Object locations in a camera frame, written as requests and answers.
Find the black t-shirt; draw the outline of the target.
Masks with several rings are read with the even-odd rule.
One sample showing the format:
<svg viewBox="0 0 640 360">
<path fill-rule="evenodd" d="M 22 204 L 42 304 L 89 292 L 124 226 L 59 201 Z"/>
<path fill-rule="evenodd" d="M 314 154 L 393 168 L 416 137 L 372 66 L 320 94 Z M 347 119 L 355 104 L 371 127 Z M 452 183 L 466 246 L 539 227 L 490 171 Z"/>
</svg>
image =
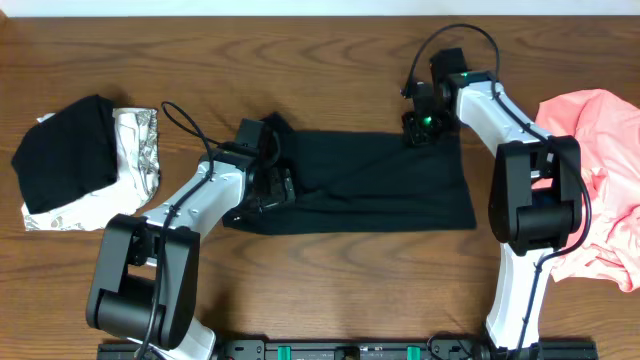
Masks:
<svg viewBox="0 0 640 360">
<path fill-rule="evenodd" d="M 443 134 L 411 147 L 401 135 L 296 130 L 265 117 L 280 139 L 294 201 L 232 210 L 227 228 L 262 235 L 469 230 L 476 226 L 460 138 Z"/>
</svg>

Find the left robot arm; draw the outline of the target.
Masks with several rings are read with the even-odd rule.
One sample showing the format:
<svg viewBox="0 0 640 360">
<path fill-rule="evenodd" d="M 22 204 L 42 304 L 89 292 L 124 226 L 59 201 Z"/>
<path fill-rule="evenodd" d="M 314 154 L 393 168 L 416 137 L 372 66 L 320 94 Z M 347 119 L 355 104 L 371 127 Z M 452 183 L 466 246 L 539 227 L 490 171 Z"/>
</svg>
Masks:
<svg viewBox="0 0 640 360">
<path fill-rule="evenodd" d="M 294 202 L 281 150 L 274 119 L 244 119 L 166 202 L 108 222 L 86 321 L 119 341 L 100 345 L 98 358 L 215 358 L 216 335 L 195 315 L 201 243 L 222 220 L 255 220 Z"/>
</svg>

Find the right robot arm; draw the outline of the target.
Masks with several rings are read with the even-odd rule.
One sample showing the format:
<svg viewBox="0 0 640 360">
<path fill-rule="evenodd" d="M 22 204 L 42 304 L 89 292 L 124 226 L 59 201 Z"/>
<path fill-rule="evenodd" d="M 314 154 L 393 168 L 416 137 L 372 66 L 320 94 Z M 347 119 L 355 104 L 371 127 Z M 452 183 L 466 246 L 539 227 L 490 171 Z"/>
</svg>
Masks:
<svg viewBox="0 0 640 360">
<path fill-rule="evenodd" d="M 481 356 L 524 359 L 539 342 L 538 318 L 552 254 L 581 227 L 580 146 L 539 127 L 490 72 L 473 72 L 459 48 L 429 61 L 431 83 L 408 81 L 412 110 L 402 117 L 405 140 L 430 145 L 473 130 L 495 158 L 488 215 L 500 243 L 500 270 L 485 321 Z"/>
</svg>

